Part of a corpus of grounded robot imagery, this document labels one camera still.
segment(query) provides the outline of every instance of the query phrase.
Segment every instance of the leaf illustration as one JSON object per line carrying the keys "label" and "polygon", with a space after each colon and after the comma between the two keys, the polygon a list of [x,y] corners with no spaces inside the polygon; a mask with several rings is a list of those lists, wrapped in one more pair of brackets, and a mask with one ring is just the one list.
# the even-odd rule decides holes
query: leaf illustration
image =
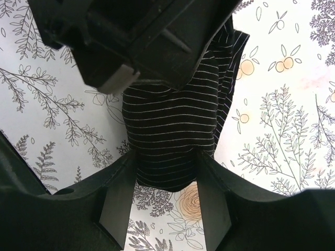
{"label": "leaf illustration", "polygon": [[287,55],[285,46],[283,46],[283,45],[282,45],[282,55],[283,55],[283,57],[286,57],[286,55]]}
{"label": "leaf illustration", "polygon": [[6,31],[4,28],[1,28],[1,35],[5,38],[6,37]]}
{"label": "leaf illustration", "polygon": [[269,66],[269,69],[267,71],[270,71],[275,65],[276,65],[276,61],[275,62],[272,62]]}
{"label": "leaf illustration", "polygon": [[240,125],[240,121],[237,122],[237,131],[239,132],[239,134],[241,134],[241,125]]}
{"label": "leaf illustration", "polygon": [[298,45],[296,48],[293,49],[293,51],[291,52],[291,56],[294,56],[295,54],[297,54],[297,52],[300,50],[301,45]]}
{"label": "leaf illustration", "polygon": [[258,7],[257,10],[256,10],[256,18],[259,21],[259,20],[261,20],[261,17],[262,17],[262,8]]}
{"label": "leaf illustration", "polygon": [[186,226],[193,226],[195,223],[197,223],[197,221],[195,221],[195,220],[187,220],[185,222],[185,225]]}
{"label": "leaf illustration", "polygon": [[253,56],[255,56],[256,53],[257,53],[257,51],[258,51],[258,46],[256,46],[255,49],[253,49],[253,50],[250,52],[250,58],[252,58]]}
{"label": "leaf illustration", "polygon": [[197,231],[199,234],[205,235],[205,232],[204,232],[203,229],[197,229],[196,231]]}
{"label": "leaf illustration", "polygon": [[170,211],[170,215],[174,219],[182,219],[183,218],[182,215],[178,211],[173,210],[173,209]]}
{"label": "leaf illustration", "polygon": [[120,123],[120,124],[125,124],[124,119],[123,119],[123,116],[122,116],[122,112],[121,112],[118,108],[116,108],[116,107],[114,107],[114,106],[110,106],[110,105],[108,105],[107,110],[108,110],[109,115],[110,115],[116,122],[118,122],[118,123]]}
{"label": "leaf illustration", "polygon": [[275,22],[275,23],[271,26],[271,28],[270,28],[270,30],[269,30],[269,34],[276,28],[277,23],[278,23],[278,22]]}
{"label": "leaf illustration", "polygon": [[28,158],[25,157],[27,155],[27,139],[29,138],[29,135],[24,135],[23,137],[20,138],[20,140],[16,143],[14,146],[16,151],[21,155],[21,157],[24,160],[27,160]]}
{"label": "leaf illustration", "polygon": [[260,62],[258,62],[257,59],[251,59],[253,62],[255,62],[256,64],[260,64]]}
{"label": "leaf illustration", "polygon": [[297,33],[299,33],[299,24],[298,23],[295,24],[295,30],[296,30]]}
{"label": "leaf illustration", "polygon": [[285,17],[286,14],[287,14],[287,11],[285,11],[285,13],[280,17],[280,19],[282,19],[283,17]]}
{"label": "leaf illustration", "polygon": [[184,230],[184,227],[178,223],[168,223],[168,226],[172,228],[174,231],[180,232]]}
{"label": "leaf illustration", "polygon": [[176,235],[176,241],[182,241],[185,238],[185,234],[180,233]]}
{"label": "leaf illustration", "polygon": [[187,244],[193,249],[197,249],[197,250],[204,249],[204,247],[194,239],[188,239]]}

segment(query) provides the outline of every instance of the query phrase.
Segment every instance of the black fabric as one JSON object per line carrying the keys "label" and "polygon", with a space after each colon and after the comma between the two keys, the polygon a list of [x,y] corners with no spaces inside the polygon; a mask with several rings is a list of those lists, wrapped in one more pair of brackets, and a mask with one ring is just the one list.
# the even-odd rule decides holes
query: black fabric
{"label": "black fabric", "polygon": [[125,90],[122,115],[137,150],[138,184],[179,191],[196,179],[196,149],[214,156],[248,38],[230,18],[182,90],[159,83]]}

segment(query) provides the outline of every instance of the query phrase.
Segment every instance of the plant sketch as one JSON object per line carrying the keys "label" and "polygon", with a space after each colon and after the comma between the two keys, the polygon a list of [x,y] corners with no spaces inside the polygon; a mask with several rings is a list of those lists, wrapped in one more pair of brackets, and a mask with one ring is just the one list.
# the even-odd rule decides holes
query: plant sketch
{"label": "plant sketch", "polygon": [[79,146],[78,139],[83,140],[84,145],[90,145],[87,150],[92,156],[93,165],[96,168],[104,168],[113,162],[113,156],[108,149],[99,150],[98,144],[103,144],[106,140],[102,135],[95,131],[95,128],[86,124],[80,126],[80,122],[74,119],[70,112],[75,113],[77,109],[84,109],[84,104],[75,100],[70,94],[64,98],[57,98],[53,95],[53,87],[57,83],[57,79],[37,68],[36,73],[29,75],[31,66],[24,67],[20,65],[18,74],[9,72],[0,68],[0,81],[2,84],[7,84],[8,89],[13,92],[13,102],[18,103],[17,111],[23,112],[25,104],[28,100],[25,99],[25,91],[18,87],[18,84],[27,87],[27,90],[33,94],[33,100],[36,100],[42,110],[47,112],[47,117],[44,120],[44,127],[56,129],[61,124],[57,121],[57,116],[62,113],[65,116],[63,124],[68,127],[65,139],[72,146]]}
{"label": "plant sketch", "polygon": [[114,106],[114,103],[117,103],[120,101],[120,99],[116,96],[114,96],[113,94],[102,94],[100,92],[98,92],[95,89],[91,89],[91,90],[86,90],[86,93],[90,93],[90,94],[94,94],[93,97],[93,104],[97,105],[97,106],[106,106],[107,111],[109,113],[109,115],[118,123],[120,124],[125,124],[123,116],[122,116],[122,111],[120,109],[118,109],[117,107]]}
{"label": "plant sketch", "polygon": [[260,124],[270,132],[258,136],[254,147],[245,144],[245,153],[238,154],[243,170],[278,175],[280,178],[272,182],[273,191],[286,196],[309,186],[315,170],[315,153],[304,148],[309,128],[306,126],[308,114],[303,106],[296,109],[290,97],[285,85],[262,97]]}
{"label": "plant sketch", "polygon": [[0,18],[10,17],[17,2],[20,3],[21,0],[0,0]]}
{"label": "plant sketch", "polygon": [[174,230],[172,235],[175,235],[176,241],[186,240],[186,243],[193,249],[204,249],[202,244],[195,239],[192,239],[196,233],[204,235],[204,229],[200,226],[199,221],[185,220],[182,215],[176,211],[171,210],[170,216],[172,216],[174,222],[168,223],[169,227]]}
{"label": "plant sketch", "polygon": [[335,160],[335,134],[329,129],[330,126],[335,124],[335,117],[332,116],[326,107],[318,105],[317,96],[315,95],[315,104],[318,115],[318,122],[312,125],[310,132],[314,132],[314,136],[310,138],[314,148],[318,149],[322,146],[328,148],[328,152],[325,155],[325,160],[328,166]]}
{"label": "plant sketch", "polygon": [[128,238],[131,241],[129,246],[134,248],[135,251],[173,251],[171,240],[167,242],[166,239],[155,238],[156,243],[154,245],[148,241],[147,237],[150,236],[150,229],[145,222],[134,222],[129,219],[127,233],[132,235]]}
{"label": "plant sketch", "polygon": [[43,44],[28,2],[25,1],[23,5],[19,6],[15,10],[15,14],[15,21],[10,24],[15,27],[13,30],[15,35],[20,37],[15,41],[18,45],[16,53],[21,55],[20,60],[28,58],[28,55],[33,59],[55,60],[57,50]]}
{"label": "plant sketch", "polygon": [[80,166],[78,166],[74,183],[78,183],[80,181],[82,181],[82,173],[81,173]]}
{"label": "plant sketch", "polygon": [[70,64],[71,67],[75,67],[77,65],[74,56],[71,52],[71,49],[67,46],[64,46],[63,48],[61,59],[64,59],[65,64]]}
{"label": "plant sketch", "polygon": [[25,157],[27,155],[27,139],[29,135],[24,135],[20,138],[20,140],[14,146],[15,150],[21,155],[21,157],[26,161],[28,158]]}
{"label": "plant sketch", "polygon": [[240,10],[244,9],[244,8],[247,8],[249,5],[251,5],[252,3],[254,2],[254,0],[249,0],[249,1],[246,1],[246,2],[241,2],[237,7],[236,9],[234,10],[234,14],[236,14],[237,12],[239,12]]}
{"label": "plant sketch", "polygon": [[130,150],[128,141],[127,140],[122,140],[121,146],[117,146],[116,150],[119,151],[119,154],[121,156],[125,155]]}
{"label": "plant sketch", "polygon": [[335,182],[335,173],[333,170],[329,170],[328,173],[325,173],[325,171],[319,171],[315,185],[320,189],[334,189],[331,185]]}
{"label": "plant sketch", "polygon": [[54,176],[49,175],[50,173],[57,173],[57,171],[54,168],[51,168],[50,166],[54,166],[54,162],[51,162],[49,160],[53,159],[51,156],[52,150],[55,147],[56,143],[50,142],[46,146],[43,147],[43,152],[41,152],[41,156],[38,156],[37,159],[38,162],[35,162],[37,167],[33,167],[33,170],[37,174],[38,178],[43,182],[43,185],[54,191],[58,191],[58,189],[55,186],[52,186],[50,184],[45,183],[47,180],[51,181],[58,181],[58,179]]}
{"label": "plant sketch", "polygon": [[159,217],[173,209],[171,192],[135,184],[133,201],[137,210],[151,209],[150,216]]}
{"label": "plant sketch", "polygon": [[313,15],[309,25],[313,29],[310,34],[312,41],[318,41],[320,47],[331,44],[326,58],[327,66],[335,65],[335,4],[333,0],[312,0],[312,10],[319,14]]}

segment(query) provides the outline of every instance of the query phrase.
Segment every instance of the branch drawing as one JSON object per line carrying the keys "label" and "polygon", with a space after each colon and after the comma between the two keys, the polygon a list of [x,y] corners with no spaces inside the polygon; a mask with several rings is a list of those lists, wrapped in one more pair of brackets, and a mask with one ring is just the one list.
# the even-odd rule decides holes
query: branch drawing
{"label": "branch drawing", "polygon": [[77,167],[77,174],[76,174],[74,183],[78,183],[80,181],[82,181],[82,173],[81,173],[81,170],[80,170],[80,166],[78,166]]}
{"label": "branch drawing", "polygon": [[69,47],[64,46],[61,59],[64,59],[65,64],[71,64],[71,67],[75,67],[77,63],[75,62],[74,56],[71,52],[71,49]]}
{"label": "branch drawing", "polygon": [[[38,178],[43,182],[46,180],[51,181],[58,181],[58,179],[54,176],[48,175],[49,173],[57,173],[57,171],[54,168],[51,168],[50,166],[54,166],[54,162],[51,162],[49,160],[53,159],[51,156],[52,150],[55,147],[56,143],[50,142],[46,146],[43,147],[43,152],[41,152],[41,156],[38,156],[37,159],[39,162],[35,162],[37,167],[33,167],[33,170],[37,174]],[[55,186],[52,186],[50,184],[46,184],[43,182],[43,185],[54,191],[58,191],[58,189]]]}
{"label": "branch drawing", "polygon": [[29,135],[24,135],[20,138],[20,140],[16,143],[14,148],[16,151],[21,155],[21,157],[26,161],[28,158],[25,157],[27,155],[27,139],[29,138]]}
{"label": "branch drawing", "polygon": [[262,97],[260,124],[270,132],[256,137],[255,147],[245,144],[244,153],[239,154],[243,170],[249,169],[257,175],[261,172],[279,175],[280,178],[272,182],[273,191],[286,196],[308,186],[315,170],[315,153],[304,148],[308,114],[303,106],[296,109],[290,97],[285,85]]}
{"label": "branch drawing", "polygon": [[16,53],[21,55],[20,60],[28,58],[28,55],[33,59],[43,58],[47,61],[50,59],[55,60],[55,52],[57,52],[57,50],[43,44],[28,2],[25,1],[15,12],[15,21],[10,24],[15,27],[13,30],[15,35],[20,37],[15,41],[18,45]]}
{"label": "branch drawing", "polygon": [[315,149],[319,149],[322,146],[328,148],[325,160],[329,166],[335,159],[335,134],[324,124],[327,122],[329,126],[332,126],[335,124],[335,117],[325,107],[318,105],[317,95],[315,95],[315,104],[318,112],[318,122],[312,125],[310,132],[315,132],[315,134],[310,137],[310,140]]}
{"label": "branch drawing", "polygon": [[3,18],[5,15],[10,17],[13,13],[13,7],[16,5],[16,0],[0,0],[0,18]]}
{"label": "branch drawing", "polygon": [[78,139],[82,139],[85,145],[89,144],[89,155],[92,156],[93,165],[97,168],[104,168],[113,162],[113,157],[108,149],[99,150],[97,144],[103,144],[106,140],[102,135],[98,135],[95,128],[88,124],[84,127],[80,126],[80,122],[70,116],[70,111],[76,112],[77,109],[84,109],[84,104],[75,100],[71,95],[65,98],[57,98],[53,95],[52,88],[55,86],[57,79],[37,68],[36,74],[28,75],[31,67],[23,67],[20,65],[19,74],[9,72],[0,68],[0,80],[2,84],[7,84],[8,89],[13,92],[13,102],[18,103],[17,111],[23,112],[24,106],[28,101],[24,98],[25,92],[18,88],[17,84],[21,83],[34,95],[36,100],[42,107],[42,110],[47,112],[47,117],[44,120],[44,126],[50,129],[56,129],[60,126],[57,122],[57,115],[61,112],[66,119],[63,124],[68,127],[65,139],[72,146],[79,146]]}
{"label": "branch drawing", "polygon": [[129,246],[134,248],[135,251],[173,251],[171,240],[169,240],[169,245],[165,239],[159,240],[155,238],[155,245],[148,241],[147,237],[150,236],[150,229],[145,222],[134,222],[132,219],[129,219],[127,233],[132,235],[132,237],[128,238],[131,241]]}
{"label": "branch drawing", "polygon": [[334,189],[331,185],[335,182],[335,173],[333,170],[329,170],[325,174],[326,170],[319,171],[318,178],[315,182],[320,189]]}
{"label": "branch drawing", "polygon": [[309,25],[313,29],[310,34],[312,41],[318,41],[320,47],[331,44],[326,58],[327,66],[335,65],[335,4],[333,0],[312,0],[312,10],[319,13],[313,15]]}

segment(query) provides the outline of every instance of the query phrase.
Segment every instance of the botanical print background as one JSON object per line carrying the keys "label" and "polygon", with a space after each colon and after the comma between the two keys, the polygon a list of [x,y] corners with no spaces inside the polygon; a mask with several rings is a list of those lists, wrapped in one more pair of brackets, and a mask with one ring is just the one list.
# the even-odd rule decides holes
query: botanical print background
{"label": "botanical print background", "polygon": [[[287,196],[335,182],[335,2],[250,0],[251,35],[215,158]],[[0,0],[0,129],[55,192],[128,149],[121,99],[83,84],[68,48],[45,47],[25,0]],[[206,250],[196,184],[137,186],[126,250]]]}

